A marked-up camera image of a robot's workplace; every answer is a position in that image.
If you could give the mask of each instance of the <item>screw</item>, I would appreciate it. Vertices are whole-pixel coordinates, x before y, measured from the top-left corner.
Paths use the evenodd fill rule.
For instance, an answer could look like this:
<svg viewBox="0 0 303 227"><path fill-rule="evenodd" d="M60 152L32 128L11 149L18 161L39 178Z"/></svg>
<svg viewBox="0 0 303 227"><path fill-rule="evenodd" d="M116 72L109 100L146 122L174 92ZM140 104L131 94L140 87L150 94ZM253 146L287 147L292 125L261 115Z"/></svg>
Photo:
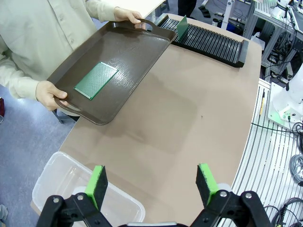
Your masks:
<svg viewBox="0 0 303 227"><path fill-rule="evenodd" d="M226 193L226 192L220 192L220 196L221 196L221 197L226 197L226 196L227 196L227 193Z"/></svg>
<svg viewBox="0 0 303 227"><path fill-rule="evenodd" d="M250 193L246 193L245 197L250 199L252 197L252 195Z"/></svg>

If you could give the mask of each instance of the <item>sleeve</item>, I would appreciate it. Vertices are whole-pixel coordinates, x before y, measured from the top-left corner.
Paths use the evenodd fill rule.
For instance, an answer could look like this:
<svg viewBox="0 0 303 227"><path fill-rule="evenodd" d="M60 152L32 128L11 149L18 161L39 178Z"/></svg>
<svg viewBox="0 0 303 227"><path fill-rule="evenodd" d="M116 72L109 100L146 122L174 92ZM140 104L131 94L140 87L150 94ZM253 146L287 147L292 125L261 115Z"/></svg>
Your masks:
<svg viewBox="0 0 303 227"><path fill-rule="evenodd" d="M115 6L102 0L86 0L86 10L90 17L99 21L115 21Z"/></svg>
<svg viewBox="0 0 303 227"><path fill-rule="evenodd" d="M15 63L4 55L8 50L0 35L0 84L7 87L15 98L36 100L36 87L39 81L25 77L24 72L17 70Z"/></svg>

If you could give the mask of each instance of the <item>beige table surface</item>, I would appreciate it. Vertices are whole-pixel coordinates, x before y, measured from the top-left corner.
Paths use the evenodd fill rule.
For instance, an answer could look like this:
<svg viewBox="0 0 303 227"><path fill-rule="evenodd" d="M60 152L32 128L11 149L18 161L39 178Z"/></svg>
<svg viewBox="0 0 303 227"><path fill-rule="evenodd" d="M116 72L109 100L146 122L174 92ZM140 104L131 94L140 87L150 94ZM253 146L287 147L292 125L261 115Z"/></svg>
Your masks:
<svg viewBox="0 0 303 227"><path fill-rule="evenodd" d="M241 69L170 45L111 123L80 118L60 151L91 169L105 165L109 181L144 205L145 222L189 225L203 208L197 164L208 163L218 183L234 180L260 66L261 48L253 42Z"/></svg>

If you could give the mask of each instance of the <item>beige shirt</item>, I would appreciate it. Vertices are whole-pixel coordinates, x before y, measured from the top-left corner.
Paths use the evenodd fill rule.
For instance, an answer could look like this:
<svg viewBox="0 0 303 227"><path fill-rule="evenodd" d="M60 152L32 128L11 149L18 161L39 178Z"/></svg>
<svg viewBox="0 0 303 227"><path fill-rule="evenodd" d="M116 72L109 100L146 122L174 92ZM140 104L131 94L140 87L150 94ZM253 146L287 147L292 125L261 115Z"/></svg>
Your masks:
<svg viewBox="0 0 303 227"><path fill-rule="evenodd" d="M91 17L115 20L102 0L1 0L0 84L16 98L36 99L36 86L94 32Z"/></svg>

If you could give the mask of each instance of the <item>blue floor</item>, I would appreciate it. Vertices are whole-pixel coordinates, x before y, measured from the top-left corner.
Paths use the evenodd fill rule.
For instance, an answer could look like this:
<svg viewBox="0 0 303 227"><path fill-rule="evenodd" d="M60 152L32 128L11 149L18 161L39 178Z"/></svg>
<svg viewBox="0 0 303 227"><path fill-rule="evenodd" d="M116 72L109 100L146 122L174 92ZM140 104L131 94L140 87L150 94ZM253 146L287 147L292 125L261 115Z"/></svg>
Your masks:
<svg viewBox="0 0 303 227"><path fill-rule="evenodd" d="M210 0L206 8L224 12L227 0ZM178 1L169 0L170 12L178 13ZM235 15L244 17L249 6L237 2ZM211 24L196 8L192 17ZM12 98L0 86L5 100L6 115L0 124L0 204L9 209L7 227L34 227L38 215L31 209L33 187L50 156L59 147L74 126L74 121L60 124L52 112L31 100Z"/></svg>

